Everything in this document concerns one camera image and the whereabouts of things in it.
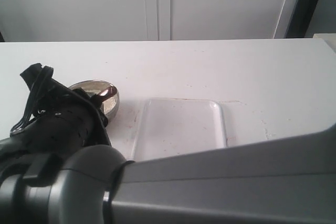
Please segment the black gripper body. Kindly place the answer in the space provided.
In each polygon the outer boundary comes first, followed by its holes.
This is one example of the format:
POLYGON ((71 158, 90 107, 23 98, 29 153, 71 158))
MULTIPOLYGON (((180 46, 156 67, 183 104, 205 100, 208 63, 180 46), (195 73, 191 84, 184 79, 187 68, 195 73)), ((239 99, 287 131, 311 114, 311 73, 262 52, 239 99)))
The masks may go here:
POLYGON ((29 96, 23 117, 1 140, 1 160, 29 154, 68 156, 93 145, 107 145, 108 119, 82 90, 70 90, 53 79, 53 68, 40 63, 21 73, 29 96))

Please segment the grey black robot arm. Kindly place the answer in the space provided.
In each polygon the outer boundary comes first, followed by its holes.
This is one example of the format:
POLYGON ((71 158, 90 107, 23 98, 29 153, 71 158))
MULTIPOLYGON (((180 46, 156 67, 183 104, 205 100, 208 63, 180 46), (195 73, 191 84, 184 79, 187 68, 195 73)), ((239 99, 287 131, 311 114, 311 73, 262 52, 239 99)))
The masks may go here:
POLYGON ((106 126, 119 98, 68 88, 39 63, 1 140, 1 223, 335 223, 335 127, 271 142, 129 161, 106 126))

